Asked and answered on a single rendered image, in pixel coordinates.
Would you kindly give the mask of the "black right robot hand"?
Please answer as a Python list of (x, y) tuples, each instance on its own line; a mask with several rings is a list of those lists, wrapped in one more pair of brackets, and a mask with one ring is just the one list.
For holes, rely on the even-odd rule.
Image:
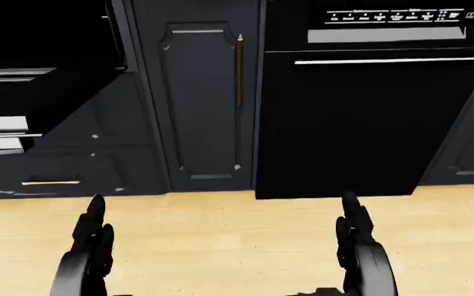
[(336, 220), (337, 260), (348, 296), (398, 296), (388, 254), (372, 236), (374, 224), (354, 192), (342, 194), (344, 216)]

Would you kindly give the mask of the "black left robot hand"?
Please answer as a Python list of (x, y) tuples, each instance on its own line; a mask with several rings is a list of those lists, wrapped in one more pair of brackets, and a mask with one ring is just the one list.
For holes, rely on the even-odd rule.
[(72, 232), (73, 243), (63, 254), (49, 296), (108, 296), (105, 277), (113, 265), (114, 229), (104, 223), (105, 199), (95, 195)]

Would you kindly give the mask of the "black open oven door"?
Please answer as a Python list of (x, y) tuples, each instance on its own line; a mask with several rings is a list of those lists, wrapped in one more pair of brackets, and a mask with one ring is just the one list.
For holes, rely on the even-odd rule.
[(0, 86), (0, 156), (32, 149), (118, 74), (107, 67), (60, 67)]

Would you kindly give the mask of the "black oven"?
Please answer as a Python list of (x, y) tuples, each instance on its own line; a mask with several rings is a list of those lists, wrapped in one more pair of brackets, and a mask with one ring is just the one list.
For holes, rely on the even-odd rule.
[(0, 0), (0, 68), (125, 67), (114, 0)]

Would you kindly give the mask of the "dark cabinet drawer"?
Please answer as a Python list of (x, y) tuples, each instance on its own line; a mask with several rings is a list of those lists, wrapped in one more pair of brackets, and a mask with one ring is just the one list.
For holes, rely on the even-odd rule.
[[(77, 185), (21, 182), (77, 179)], [(166, 191), (150, 147), (37, 150), (0, 156), (0, 199), (155, 195)]]

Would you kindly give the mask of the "black dishwasher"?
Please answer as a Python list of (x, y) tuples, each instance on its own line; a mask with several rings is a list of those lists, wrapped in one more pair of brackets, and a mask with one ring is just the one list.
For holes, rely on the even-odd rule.
[(474, 0), (266, 0), (257, 199), (412, 194), (474, 91)]

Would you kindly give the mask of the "dark narrow cabinet door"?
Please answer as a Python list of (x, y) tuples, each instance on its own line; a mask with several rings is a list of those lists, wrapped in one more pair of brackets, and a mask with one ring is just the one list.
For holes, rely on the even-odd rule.
[[(260, 0), (132, 0), (171, 187), (252, 187)], [(236, 44), (244, 37), (243, 105)]]

